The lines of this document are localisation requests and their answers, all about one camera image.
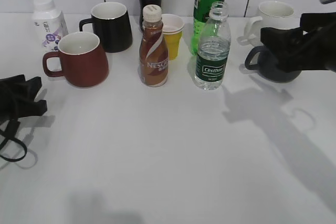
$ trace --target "green label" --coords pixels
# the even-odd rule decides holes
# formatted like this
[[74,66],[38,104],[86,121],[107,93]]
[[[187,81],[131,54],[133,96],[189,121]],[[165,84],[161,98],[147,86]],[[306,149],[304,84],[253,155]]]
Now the green label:
[[194,4],[194,18],[203,23],[209,19],[209,12],[214,2],[224,0],[195,0]]
[[197,55],[196,75],[203,81],[215,82],[222,80],[227,58],[224,60],[206,60]]

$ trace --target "mug handle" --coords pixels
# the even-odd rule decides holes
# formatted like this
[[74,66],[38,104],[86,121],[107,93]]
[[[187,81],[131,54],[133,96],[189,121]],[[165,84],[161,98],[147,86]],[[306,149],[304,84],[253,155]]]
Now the mug handle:
[[245,68],[248,70],[258,70],[259,66],[258,64],[251,65],[251,61],[253,60],[254,56],[259,52],[267,52],[268,49],[264,46],[255,47],[251,50],[251,52],[248,54],[245,60]]
[[50,58],[59,58],[58,52],[48,52],[43,56],[43,70],[48,77],[61,77],[64,76],[63,71],[50,71],[47,66],[47,60]]
[[260,22],[260,21],[262,21],[262,17],[261,16],[250,18],[250,20],[247,22],[247,24],[245,26],[245,29],[244,29],[244,37],[245,38],[248,38],[250,36],[250,33],[251,33],[253,25],[256,22]]
[[79,31],[83,31],[83,25],[92,23],[92,18],[83,19],[79,22]]

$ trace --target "white bottle cap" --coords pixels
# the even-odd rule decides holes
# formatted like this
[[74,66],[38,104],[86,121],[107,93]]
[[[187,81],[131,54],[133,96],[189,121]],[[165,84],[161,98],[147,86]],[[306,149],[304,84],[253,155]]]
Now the white bottle cap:
[[161,7],[158,5],[146,5],[143,8],[143,19],[147,22],[159,22],[162,18]]
[[41,12],[55,9],[54,0],[34,0],[34,9]]

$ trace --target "dark gray mug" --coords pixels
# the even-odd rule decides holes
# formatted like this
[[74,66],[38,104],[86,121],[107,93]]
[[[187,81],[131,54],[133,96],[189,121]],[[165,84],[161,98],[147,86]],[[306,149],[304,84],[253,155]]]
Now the dark gray mug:
[[133,43],[132,29],[126,6],[117,2],[104,2],[91,10],[91,18],[79,22],[92,23],[93,32],[98,35],[105,52],[121,52]]
[[[251,65],[251,61],[257,54],[259,54],[257,63]],[[278,59],[265,46],[255,47],[251,50],[245,60],[245,68],[258,70],[266,79],[279,83],[290,82],[301,74],[301,71],[286,73],[280,70]]]

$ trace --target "paper cup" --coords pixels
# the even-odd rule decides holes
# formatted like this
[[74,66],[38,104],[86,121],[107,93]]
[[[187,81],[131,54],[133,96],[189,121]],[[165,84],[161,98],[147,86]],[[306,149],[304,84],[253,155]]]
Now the paper cup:
[[163,35],[169,51],[169,60],[174,60],[179,54],[178,48],[180,47],[184,22],[181,17],[174,14],[163,14],[162,22]]

